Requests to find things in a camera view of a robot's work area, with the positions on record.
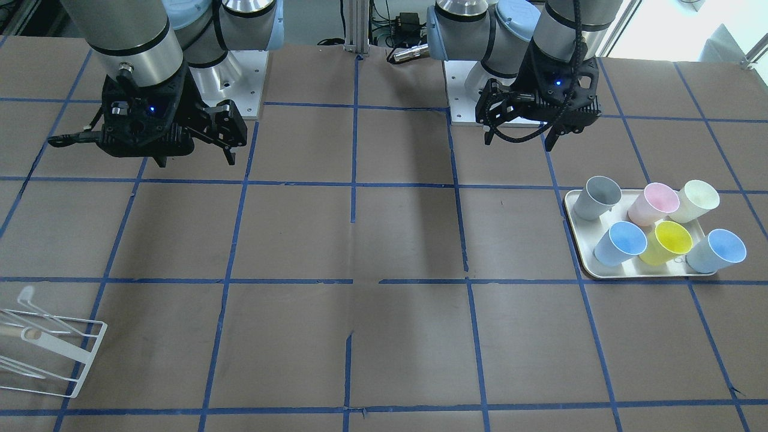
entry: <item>tray rim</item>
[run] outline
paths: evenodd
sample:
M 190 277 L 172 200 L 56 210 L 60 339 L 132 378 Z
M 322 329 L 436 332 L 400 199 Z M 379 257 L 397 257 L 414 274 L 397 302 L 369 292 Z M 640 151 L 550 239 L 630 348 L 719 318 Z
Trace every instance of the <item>tray rim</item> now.
M 576 214 L 572 214 L 573 209 L 571 208 L 571 204 L 568 203 L 569 196 L 576 195 L 578 198 L 578 194 L 581 193 L 584 189 L 573 189 L 568 191 L 563 196 L 563 209 L 565 212 L 566 219 L 568 220 L 568 227 L 570 228 L 570 236 L 573 239 L 574 248 L 576 249 L 576 255 L 578 256 L 579 263 L 581 264 L 581 268 L 584 269 L 590 276 L 595 277 L 597 279 L 645 279 L 645 278 L 659 278 L 659 277 L 702 277 L 702 276 L 712 276 L 713 274 L 716 274 L 716 271 L 713 271 L 712 273 L 679 273 L 679 272 L 669 272 L 668 274 L 626 274 L 626 275 L 613 275 L 613 274 L 601 274 L 599 271 L 595 271 L 593 268 L 590 268 L 588 266 L 588 260 L 585 259 L 585 254 L 589 253 L 592 254 L 594 250 L 594 246 L 592 248 L 589 248 L 588 251 L 582 251 L 582 246 L 580 245 L 579 236 L 578 236 L 578 230 L 575 227 L 575 224 L 573 222 L 573 218 L 577 218 L 578 216 Z M 626 192 L 631 193 L 640 193 L 643 189 L 621 189 L 622 196 Z M 701 228 L 701 225 L 699 224 L 699 221 L 697 219 L 693 219 L 691 222 L 688 222 L 686 225 L 690 225 L 692 228 L 696 229 L 701 233 L 702 236 L 704 236 L 703 229 Z

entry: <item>blue cup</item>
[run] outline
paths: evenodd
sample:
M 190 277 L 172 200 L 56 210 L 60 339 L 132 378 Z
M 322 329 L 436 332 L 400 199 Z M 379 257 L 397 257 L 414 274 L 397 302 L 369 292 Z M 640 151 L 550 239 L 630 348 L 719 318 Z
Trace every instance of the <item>blue cup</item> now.
M 594 256 L 608 267 L 617 266 L 624 261 L 645 252 L 648 239 L 637 225 L 619 221 L 611 225 L 594 247 Z
M 746 259 L 746 246 L 739 236 L 718 228 L 688 252 L 687 260 L 699 273 L 713 273 Z

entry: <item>white mounting plate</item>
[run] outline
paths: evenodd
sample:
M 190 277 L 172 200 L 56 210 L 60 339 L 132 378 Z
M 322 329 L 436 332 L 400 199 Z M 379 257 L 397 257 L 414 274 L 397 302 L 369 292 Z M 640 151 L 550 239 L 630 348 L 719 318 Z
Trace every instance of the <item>white mounting plate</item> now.
M 595 221 L 587 221 L 578 217 L 573 212 L 573 206 L 576 204 L 581 190 L 569 191 L 565 194 L 563 202 L 565 204 L 565 214 L 568 216 L 568 222 L 571 225 L 571 233 L 574 236 L 576 252 L 578 252 L 581 265 L 587 273 L 597 279 L 625 279 L 629 277 L 684 277 L 684 276 L 711 276 L 712 273 L 699 273 L 688 265 L 686 255 L 674 258 L 662 265 L 645 264 L 640 258 L 634 257 L 616 267 L 608 267 L 602 264 L 594 257 L 594 247 L 598 244 L 605 231 L 611 225 L 619 221 L 627 221 L 627 210 L 640 195 L 642 189 L 622 189 L 621 200 L 609 211 L 601 214 Z M 697 219 L 682 224 L 690 233 L 694 240 L 694 245 L 705 238 L 704 232 Z M 641 227 L 645 234 L 648 234 L 651 227 Z
M 243 77 L 224 90 L 223 96 L 235 101 L 240 115 L 245 120 L 258 120 L 266 78 L 266 64 L 270 53 L 268 51 L 232 51 L 232 54 L 243 68 Z M 203 93 L 201 96 L 209 106 L 215 106 L 222 101 L 222 92 L 217 92 L 215 95 Z
M 451 60 L 444 61 L 445 65 L 445 89 L 448 91 L 448 103 L 451 107 L 451 123 L 454 125 L 478 126 L 475 122 L 475 100 L 472 99 L 464 88 L 464 81 L 469 71 L 475 66 L 476 61 Z M 517 128 L 537 128 L 538 121 L 527 118 L 516 118 L 502 126 Z

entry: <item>white wire rack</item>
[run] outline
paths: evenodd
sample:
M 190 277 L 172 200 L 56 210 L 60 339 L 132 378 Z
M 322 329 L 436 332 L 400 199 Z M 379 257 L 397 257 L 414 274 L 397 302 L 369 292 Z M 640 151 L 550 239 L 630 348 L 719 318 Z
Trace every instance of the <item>white wire rack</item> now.
M 25 287 L 17 302 L 26 311 L 0 309 L 0 337 L 20 338 L 52 354 L 74 361 L 71 377 L 65 377 L 42 367 L 15 360 L 0 354 L 0 369 L 28 378 L 22 380 L 28 386 L 0 385 L 0 389 L 27 391 L 60 397 L 77 397 L 104 339 L 107 325 L 103 321 L 59 317 L 49 314 L 32 303 L 34 287 Z M 84 327 L 84 331 L 75 328 Z M 67 384 L 64 392 L 53 389 Z

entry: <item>yellow cup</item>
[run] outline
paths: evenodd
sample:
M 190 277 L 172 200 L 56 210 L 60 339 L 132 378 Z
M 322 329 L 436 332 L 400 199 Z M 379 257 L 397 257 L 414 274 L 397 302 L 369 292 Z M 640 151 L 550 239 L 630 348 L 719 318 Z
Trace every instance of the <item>yellow cup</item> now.
M 662 265 L 687 254 L 693 246 L 694 240 L 683 225 L 663 221 L 648 234 L 648 247 L 640 254 L 640 259 L 646 264 Z

